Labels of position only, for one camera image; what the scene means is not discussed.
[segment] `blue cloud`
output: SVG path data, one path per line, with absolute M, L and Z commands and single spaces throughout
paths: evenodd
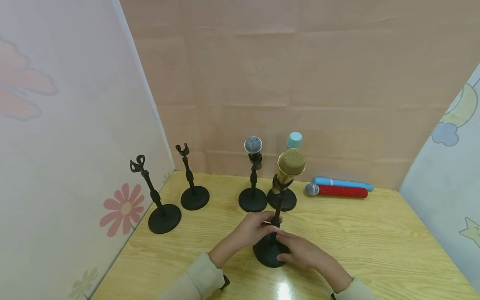
M 440 122 L 430 134 L 434 143 L 444 144 L 445 146 L 455 146 L 458 143 L 458 127 L 452 123 Z

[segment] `silver microphone grille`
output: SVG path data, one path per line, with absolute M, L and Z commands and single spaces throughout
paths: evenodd
M 262 149 L 262 140 L 256 136 L 249 137 L 243 144 L 245 150 L 250 154 L 259 153 Z
M 305 193 L 309 196 L 318 195 L 319 192 L 320 188 L 315 183 L 310 182 L 305 186 Z

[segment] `light blue microphone cap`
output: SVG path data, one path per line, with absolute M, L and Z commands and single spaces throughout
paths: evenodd
M 302 136 L 300 132 L 292 132 L 287 138 L 287 148 L 300 148 Z

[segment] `gold microphone grille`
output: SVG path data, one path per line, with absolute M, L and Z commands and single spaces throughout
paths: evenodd
M 298 175 L 305 169 L 307 157 L 297 148 L 290 148 L 280 156 L 278 167 L 289 175 Z

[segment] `microphone grille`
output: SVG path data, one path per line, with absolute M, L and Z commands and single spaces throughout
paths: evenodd
M 305 170 L 307 157 L 300 149 L 290 148 L 280 155 L 278 167 L 288 175 L 298 175 Z
M 319 192 L 320 188 L 315 183 L 310 182 L 305 186 L 305 193 L 309 196 L 318 195 Z
M 250 154 L 259 153 L 262 149 L 262 140 L 256 136 L 251 136 L 243 144 L 245 150 Z

